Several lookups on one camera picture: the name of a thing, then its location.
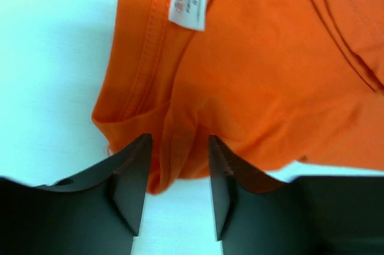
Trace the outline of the orange t-shirt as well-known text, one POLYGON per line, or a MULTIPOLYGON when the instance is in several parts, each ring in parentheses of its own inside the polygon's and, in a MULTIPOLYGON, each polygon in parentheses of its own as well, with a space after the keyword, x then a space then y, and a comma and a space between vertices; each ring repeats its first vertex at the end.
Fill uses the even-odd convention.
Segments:
POLYGON ((383 0, 118 0, 92 120, 154 146, 148 191, 205 177, 216 135, 262 170, 383 169, 383 0))

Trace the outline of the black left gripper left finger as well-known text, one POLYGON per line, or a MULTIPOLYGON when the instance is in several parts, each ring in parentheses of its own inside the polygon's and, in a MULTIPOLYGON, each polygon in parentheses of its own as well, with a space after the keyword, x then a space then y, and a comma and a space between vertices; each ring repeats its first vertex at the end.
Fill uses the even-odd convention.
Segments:
POLYGON ((1 178, 2 254, 130 254, 138 236, 152 138, 53 185, 1 178))

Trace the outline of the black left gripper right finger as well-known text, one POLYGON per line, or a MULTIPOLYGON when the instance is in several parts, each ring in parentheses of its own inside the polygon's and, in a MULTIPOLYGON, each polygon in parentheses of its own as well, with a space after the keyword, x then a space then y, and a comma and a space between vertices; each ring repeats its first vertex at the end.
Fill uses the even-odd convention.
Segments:
POLYGON ((224 254, 382 254, 382 176, 275 179, 209 137, 217 240, 224 254))

